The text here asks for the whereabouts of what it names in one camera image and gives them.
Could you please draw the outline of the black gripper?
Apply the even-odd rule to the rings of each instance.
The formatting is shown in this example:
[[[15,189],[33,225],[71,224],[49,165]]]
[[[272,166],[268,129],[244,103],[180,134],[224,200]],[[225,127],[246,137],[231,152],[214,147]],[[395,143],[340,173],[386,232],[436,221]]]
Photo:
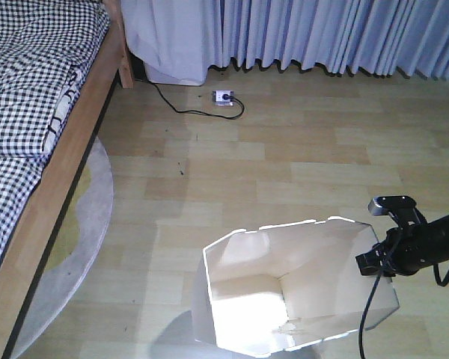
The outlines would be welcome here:
[[[355,260],[363,276],[378,275],[380,272],[385,277],[397,274],[411,276],[433,265],[429,255],[424,237],[407,236],[403,229],[395,227],[386,232],[384,241],[357,255]]]

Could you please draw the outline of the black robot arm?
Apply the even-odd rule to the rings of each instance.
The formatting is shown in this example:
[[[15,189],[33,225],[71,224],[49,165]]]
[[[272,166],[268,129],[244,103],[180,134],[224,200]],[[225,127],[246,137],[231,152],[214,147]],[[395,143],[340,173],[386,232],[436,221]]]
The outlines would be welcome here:
[[[419,270],[449,260],[449,215],[428,222],[409,196],[375,197],[371,215],[389,215],[397,224],[384,241],[355,259],[361,275],[411,276]]]

